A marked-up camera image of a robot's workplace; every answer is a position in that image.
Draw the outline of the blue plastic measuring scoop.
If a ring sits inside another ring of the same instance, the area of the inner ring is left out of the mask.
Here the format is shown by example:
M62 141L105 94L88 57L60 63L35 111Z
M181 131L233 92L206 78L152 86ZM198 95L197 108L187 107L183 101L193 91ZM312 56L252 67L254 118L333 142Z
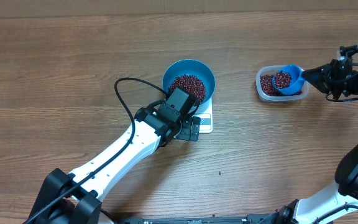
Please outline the blue plastic measuring scoop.
M302 89L305 83L305 79L301 77L301 73L303 71L299 66L286 65L283 68L281 68L279 71L288 72L292 78L292 81L288 88L283 88L283 89L276 88L279 92L281 92L284 95L294 95L295 93L298 93Z

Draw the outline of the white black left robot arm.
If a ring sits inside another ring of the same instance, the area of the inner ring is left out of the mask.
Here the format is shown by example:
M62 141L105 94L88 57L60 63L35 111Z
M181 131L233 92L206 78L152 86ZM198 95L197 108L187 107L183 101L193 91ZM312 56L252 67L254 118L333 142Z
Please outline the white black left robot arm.
M197 141L200 101L176 88L131 115L125 133L103 152L69 173L55 169L46 176L27 223L112 223L102 211L112 188L142 159L190 132L183 140Z

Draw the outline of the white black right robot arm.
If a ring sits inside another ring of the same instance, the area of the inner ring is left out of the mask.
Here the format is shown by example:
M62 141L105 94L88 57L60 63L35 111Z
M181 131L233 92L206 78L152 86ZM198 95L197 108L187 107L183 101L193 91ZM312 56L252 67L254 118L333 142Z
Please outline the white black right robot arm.
M358 46L342 46L329 63L310 70L296 65L279 68L272 77L273 88L281 96L296 96L308 82L331 102L358 101ZM334 181L318 193L294 200L275 213L248 215L247 223L332 223L358 211L358 145L340 161Z

